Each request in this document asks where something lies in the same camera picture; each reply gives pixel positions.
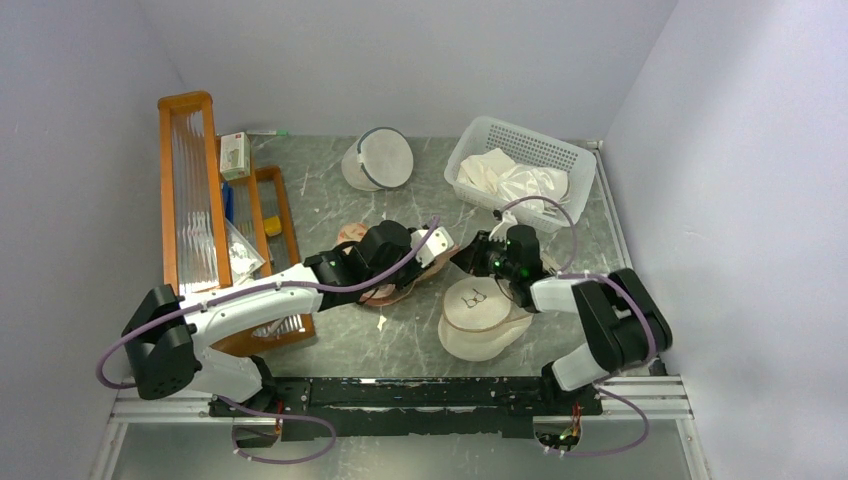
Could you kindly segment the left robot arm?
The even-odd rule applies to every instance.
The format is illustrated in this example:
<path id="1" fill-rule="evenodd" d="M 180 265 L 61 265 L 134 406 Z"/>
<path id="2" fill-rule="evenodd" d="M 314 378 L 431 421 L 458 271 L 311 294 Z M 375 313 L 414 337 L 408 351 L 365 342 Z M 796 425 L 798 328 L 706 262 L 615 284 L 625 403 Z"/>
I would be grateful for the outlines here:
<path id="1" fill-rule="evenodd" d="M 250 284 L 187 297 L 169 285 L 155 287 L 122 332 L 133 387 L 145 400 L 190 388 L 264 415 L 277 400 L 266 368 L 216 350 L 217 342 L 285 317 L 356 303 L 383 285 L 408 286 L 454 245 L 442 227 L 414 230 L 385 220 L 358 242 L 339 244 Z"/>

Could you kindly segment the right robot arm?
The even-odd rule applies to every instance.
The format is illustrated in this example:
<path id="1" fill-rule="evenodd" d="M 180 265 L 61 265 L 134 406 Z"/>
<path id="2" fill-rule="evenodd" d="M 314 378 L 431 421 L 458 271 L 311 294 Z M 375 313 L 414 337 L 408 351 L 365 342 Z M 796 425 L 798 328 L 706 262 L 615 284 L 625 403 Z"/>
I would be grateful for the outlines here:
<path id="1" fill-rule="evenodd" d="M 637 273 L 559 273 L 543 260 L 536 231 L 515 225 L 495 235 L 479 231 L 451 258 L 463 272 L 502 280 L 513 303 L 531 313 L 576 312 L 583 345 L 549 363 L 542 406 L 562 414 L 578 389 L 650 362 L 673 344 L 671 328 Z"/>

